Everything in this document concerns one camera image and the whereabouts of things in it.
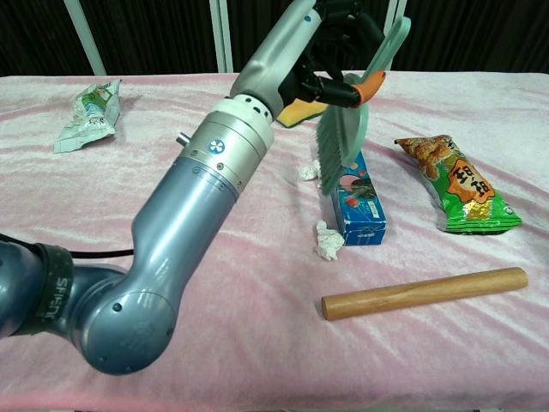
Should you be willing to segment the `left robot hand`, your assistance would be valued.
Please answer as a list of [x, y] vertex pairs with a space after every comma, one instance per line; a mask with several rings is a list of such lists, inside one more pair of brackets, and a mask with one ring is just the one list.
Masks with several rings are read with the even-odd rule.
[[364, 94], [343, 81], [323, 55], [335, 43], [349, 54], [375, 54], [384, 35], [359, 1], [293, 1], [241, 70], [231, 96], [260, 100], [273, 117], [296, 99], [357, 107]]

